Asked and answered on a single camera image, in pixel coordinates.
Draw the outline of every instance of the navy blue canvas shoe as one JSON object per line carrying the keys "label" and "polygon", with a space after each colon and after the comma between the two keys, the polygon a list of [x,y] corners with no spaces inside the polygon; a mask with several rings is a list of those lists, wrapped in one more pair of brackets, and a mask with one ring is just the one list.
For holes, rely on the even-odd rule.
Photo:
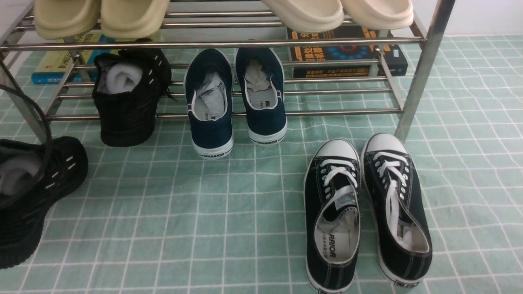
{"label": "navy blue canvas shoe", "polygon": [[260,145],[279,143],[287,133],[285,75],[280,59],[271,48],[240,48],[234,59],[249,138]]}
{"label": "navy blue canvas shoe", "polygon": [[234,75],[227,57],[216,49],[200,52],[184,77],[192,145],[204,159],[231,153]]}

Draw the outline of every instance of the book cover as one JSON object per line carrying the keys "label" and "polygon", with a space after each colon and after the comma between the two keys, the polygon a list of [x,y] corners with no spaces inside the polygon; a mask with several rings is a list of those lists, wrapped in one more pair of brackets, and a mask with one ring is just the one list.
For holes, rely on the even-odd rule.
{"label": "book cover", "polygon": [[[293,40],[334,39],[334,38],[375,38],[377,31],[360,26],[341,26],[322,33],[298,33],[287,28],[287,37]],[[336,61],[370,59],[374,46],[330,46],[330,47],[292,47],[289,55],[292,61]],[[408,63],[398,45],[387,45],[383,54],[393,76],[406,74]],[[369,75],[369,65],[311,65],[296,66],[292,73],[294,78],[307,77],[348,77]],[[379,75],[384,75],[380,66]]]}

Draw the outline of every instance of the shoe rack shelf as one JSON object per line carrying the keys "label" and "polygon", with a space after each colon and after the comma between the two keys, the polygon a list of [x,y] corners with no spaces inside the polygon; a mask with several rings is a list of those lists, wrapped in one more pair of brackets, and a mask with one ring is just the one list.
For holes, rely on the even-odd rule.
{"label": "shoe rack shelf", "polygon": [[[309,111],[287,111],[288,116],[328,116],[328,115],[369,115],[369,114],[398,114],[399,123],[395,132],[396,137],[405,141],[409,128],[414,120],[414,115],[425,89],[430,70],[433,67],[436,54],[438,52],[445,28],[447,26],[455,0],[438,0],[430,27],[425,32],[419,19],[415,17],[414,23],[410,29],[413,37],[387,37],[388,31],[379,31],[378,37],[373,39],[367,38],[338,38],[327,40],[247,40],[247,41],[221,41],[221,42],[152,42],[152,43],[135,43],[135,42],[118,42],[118,43],[75,43],[74,39],[66,39],[64,43],[19,43],[20,38],[27,31],[35,31],[33,24],[34,16],[32,8],[28,7],[18,20],[11,25],[8,31],[0,36],[0,83],[15,89],[21,90],[9,68],[14,60],[20,56],[23,51],[56,51],[69,50],[72,56],[75,56],[74,62],[67,68],[62,78],[58,91],[52,97],[49,106],[46,108],[46,115],[49,121],[79,121],[79,120],[97,120],[97,115],[57,115],[57,111],[64,100],[91,99],[91,95],[72,95],[67,91],[70,88],[88,88],[94,87],[87,71],[93,70],[94,66],[85,65],[85,62],[79,55],[81,50],[93,49],[126,49],[126,48],[240,48],[240,47],[322,47],[322,46],[347,46],[347,45],[375,45],[378,48],[372,59],[366,60],[346,60],[346,61],[318,61],[318,62],[283,62],[284,66],[310,66],[310,65],[370,65],[370,74],[367,77],[336,77],[336,78],[291,78],[287,79],[287,84],[315,84],[315,83],[354,83],[354,82],[384,82],[385,87],[377,88],[358,88],[358,89],[333,89],[333,90],[295,90],[286,91],[287,96],[302,95],[343,95],[350,99],[350,94],[367,94],[367,93],[390,93],[392,97],[391,108],[367,108],[367,109],[332,109],[332,110],[309,110]],[[245,20],[239,21],[198,21],[201,18],[223,18],[234,17]],[[190,28],[264,28],[264,27],[285,27],[279,20],[263,20],[265,17],[273,17],[274,14],[269,10],[259,11],[237,11],[237,12],[168,12],[165,15],[169,21],[164,22],[162,29],[190,29]],[[191,18],[193,22],[172,22],[173,19]],[[345,19],[344,26],[355,25],[351,19]],[[379,54],[379,48],[387,44],[419,44],[422,52],[419,58],[417,68],[412,79],[407,97],[402,97],[399,88],[396,86],[391,72],[382,57]],[[15,57],[11,62],[6,64],[6,56],[9,52],[14,52]],[[377,76],[378,66],[384,69],[384,76]],[[171,64],[173,69],[185,69],[187,64]],[[84,81],[81,83],[71,82],[71,77],[78,72]],[[172,86],[182,86],[181,81],[173,81]],[[240,96],[240,92],[234,92],[233,96]],[[183,93],[172,93],[175,98],[180,98],[180,103],[184,102]],[[16,96],[11,96],[14,105],[20,111],[22,116],[30,125],[31,129],[40,141],[45,140],[45,132],[41,120],[34,110],[25,102]],[[244,112],[236,112],[234,116],[244,116]],[[164,113],[157,114],[159,118],[174,119],[186,118],[186,113]]]}

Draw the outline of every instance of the black knit sneaker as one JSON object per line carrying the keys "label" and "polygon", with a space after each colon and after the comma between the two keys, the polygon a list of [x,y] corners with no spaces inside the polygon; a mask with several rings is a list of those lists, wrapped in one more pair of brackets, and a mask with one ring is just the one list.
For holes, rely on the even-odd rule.
{"label": "black knit sneaker", "polygon": [[361,155],[378,230],[378,260],[395,285],[419,284],[432,261],[432,242],[412,158],[390,134],[369,139]]}
{"label": "black knit sneaker", "polygon": [[359,156],[343,140],[325,143],[303,184],[306,268],[319,293],[341,293],[353,280],[360,240]]}
{"label": "black knit sneaker", "polygon": [[[42,166],[46,148],[51,156]],[[43,176],[33,185],[41,168]],[[87,169],[87,154],[76,138],[42,145],[0,140],[0,268],[16,266],[33,254],[48,210],[83,183]]]}
{"label": "black knit sneaker", "polygon": [[128,147],[151,137],[160,96],[168,92],[171,71],[161,49],[127,49],[95,57],[98,77],[93,99],[100,114],[101,140]]}

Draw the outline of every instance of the slide sandal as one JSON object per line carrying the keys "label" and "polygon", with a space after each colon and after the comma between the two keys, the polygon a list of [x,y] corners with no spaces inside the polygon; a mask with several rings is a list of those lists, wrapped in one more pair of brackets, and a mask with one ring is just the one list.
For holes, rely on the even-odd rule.
{"label": "slide sandal", "polygon": [[36,0],[35,26],[44,39],[63,39],[90,31],[100,16],[101,0]]}
{"label": "slide sandal", "polygon": [[339,0],[261,0],[290,29],[303,32],[324,32],[343,22]]}
{"label": "slide sandal", "polygon": [[412,0],[342,0],[345,11],[362,27],[395,30],[414,21]]}
{"label": "slide sandal", "polygon": [[101,31],[105,36],[139,39],[162,26],[169,0],[102,0]]}

